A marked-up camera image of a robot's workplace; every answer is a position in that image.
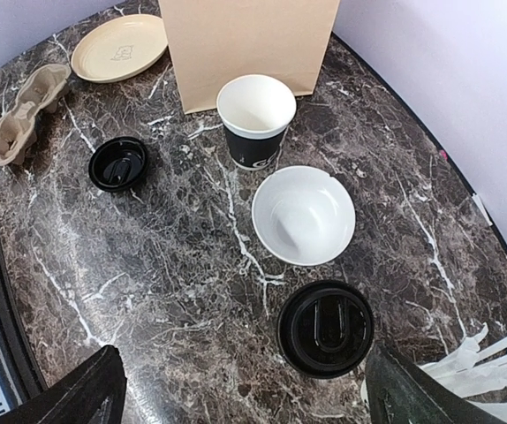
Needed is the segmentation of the beige round plate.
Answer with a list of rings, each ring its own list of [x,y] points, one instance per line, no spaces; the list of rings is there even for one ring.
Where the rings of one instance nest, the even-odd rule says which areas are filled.
[[[71,67],[83,80],[119,82],[147,70],[167,47],[165,26],[160,17],[126,15],[84,36],[72,53]]]

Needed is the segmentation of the brown cardboard cup carrier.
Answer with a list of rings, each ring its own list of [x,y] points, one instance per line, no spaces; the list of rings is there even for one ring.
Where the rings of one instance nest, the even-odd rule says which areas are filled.
[[[56,112],[58,100],[69,91],[71,73],[67,64],[46,64],[26,79],[13,108],[0,118],[0,166],[24,162],[26,150],[37,141],[39,113]]]

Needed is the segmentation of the white paper bowl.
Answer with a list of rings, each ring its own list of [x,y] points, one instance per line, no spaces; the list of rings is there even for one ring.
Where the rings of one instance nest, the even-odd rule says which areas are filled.
[[[251,216],[270,253],[304,267],[337,258],[352,241],[356,224],[344,186],[328,172],[305,165],[267,176],[254,194]]]

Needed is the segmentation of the stack of black paper cups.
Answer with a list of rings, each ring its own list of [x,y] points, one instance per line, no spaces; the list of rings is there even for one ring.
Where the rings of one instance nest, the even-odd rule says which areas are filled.
[[[223,122],[232,161],[244,170],[261,170],[279,153],[297,102],[282,81],[251,74],[221,88],[216,111]]]

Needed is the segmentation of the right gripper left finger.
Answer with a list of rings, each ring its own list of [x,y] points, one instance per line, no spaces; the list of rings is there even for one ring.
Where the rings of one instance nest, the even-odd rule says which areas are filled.
[[[126,377],[119,350],[108,344],[50,389],[1,416],[2,423],[119,423]]]

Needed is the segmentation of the brown paper bag white handles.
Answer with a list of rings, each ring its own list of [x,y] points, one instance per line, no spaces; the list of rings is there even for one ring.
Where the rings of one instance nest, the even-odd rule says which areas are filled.
[[[230,80],[264,74],[295,95],[313,93],[329,44],[336,0],[162,0],[184,113],[212,110]]]

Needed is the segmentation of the stack of black cup lids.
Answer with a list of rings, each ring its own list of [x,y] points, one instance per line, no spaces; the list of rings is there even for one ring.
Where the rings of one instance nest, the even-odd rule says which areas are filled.
[[[98,147],[90,158],[91,182],[107,193],[119,193],[146,179],[149,152],[144,143],[130,136],[116,137]]]

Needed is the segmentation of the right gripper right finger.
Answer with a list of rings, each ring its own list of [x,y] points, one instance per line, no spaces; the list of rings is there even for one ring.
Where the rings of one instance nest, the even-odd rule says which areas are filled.
[[[501,422],[384,344],[375,344],[367,355],[365,380],[373,423]]]

